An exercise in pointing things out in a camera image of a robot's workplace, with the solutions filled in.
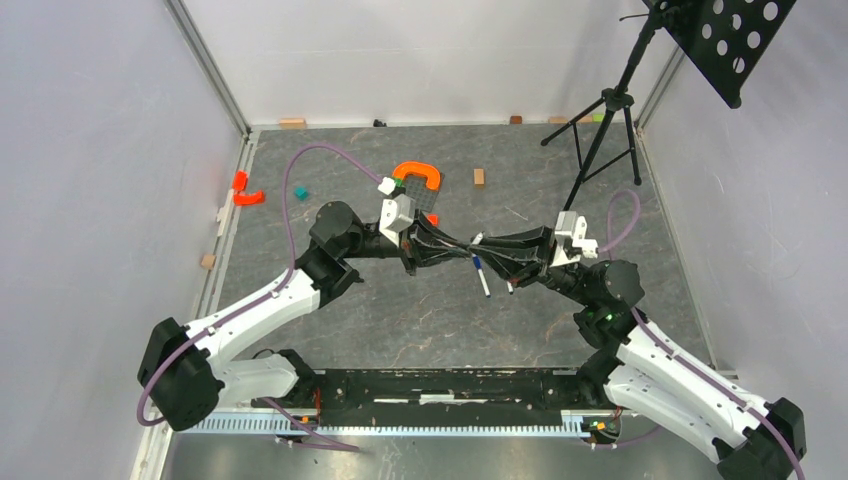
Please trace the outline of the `white pen blue tip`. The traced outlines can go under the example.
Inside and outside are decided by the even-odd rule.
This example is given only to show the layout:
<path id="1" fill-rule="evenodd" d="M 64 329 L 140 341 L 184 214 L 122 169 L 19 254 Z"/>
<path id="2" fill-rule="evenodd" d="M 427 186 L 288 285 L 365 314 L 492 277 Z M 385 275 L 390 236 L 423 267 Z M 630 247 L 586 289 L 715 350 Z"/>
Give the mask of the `white pen blue tip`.
<path id="1" fill-rule="evenodd" d="M 486 278 L 485 273 L 484 273 L 483 264 L 482 264 L 481 259 L 480 259 L 480 262 L 481 262 L 481 265 L 482 265 L 482 271 L 478 271 L 476 268 L 475 268 L 475 269 L 476 269 L 476 272 L 477 272 L 477 274 L 478 274 L 478 278 L 479 278 L 479 280 L 480 280 L 480 283 L 481 283 L 481 287 L 482 287 L 482 290 L 483 290 L 484 296 L 485 296 L 486 298 L 490 298 L 490 297 L 491 297 L 491 291 L 490 291 L 490 288 L 489 288 L 489 285 L 488 285 L 487 278 Z"/>

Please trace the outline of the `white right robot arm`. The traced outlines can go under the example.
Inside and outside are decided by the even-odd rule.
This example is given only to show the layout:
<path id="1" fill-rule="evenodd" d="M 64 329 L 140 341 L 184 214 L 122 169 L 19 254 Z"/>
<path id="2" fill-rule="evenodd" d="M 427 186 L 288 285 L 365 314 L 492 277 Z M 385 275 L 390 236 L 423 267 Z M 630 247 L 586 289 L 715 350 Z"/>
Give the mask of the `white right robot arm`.
<path id="1" fill-rule="evenodd" d="M 582 305 L 574 319 L 596 350 L 579 370 L 585 405 L 610 402 L 650 419 L 705 455 L 724 479 L 804 478 L 800 408 L 745 390 L 680 347 L 638 308 L 637 266 L 597 258 L 609 249 L 586 238 L 582 218 L 557 231 L 478 235 L 469 247 L 514 287 L 543 285 Z"/>

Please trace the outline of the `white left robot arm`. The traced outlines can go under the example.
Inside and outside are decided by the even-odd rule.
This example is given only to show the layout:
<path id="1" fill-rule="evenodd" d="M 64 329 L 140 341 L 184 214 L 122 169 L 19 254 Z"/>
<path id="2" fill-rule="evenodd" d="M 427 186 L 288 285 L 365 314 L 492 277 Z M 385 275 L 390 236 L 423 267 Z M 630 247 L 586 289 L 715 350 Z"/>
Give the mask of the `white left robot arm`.
<path id="1" fill-rule="evenodd" d="M 409 273 L 470 255 L 457 240 L 414 210 L 409 197 L 386 199 L 365 223 L 345 202 L 319 209 L 307 249 L 267 285 L 230 306 L 184 325 L 169 317 L 151 331 L 139 371 L 137 419 L 185 431 L 217 407 L 257 398 L 306 405 L 313 379 L 281 354 L 241 360 L 248 346 L 277 328 L 327 306 L 361 275 L 349 259 L 399 259 Z"/>

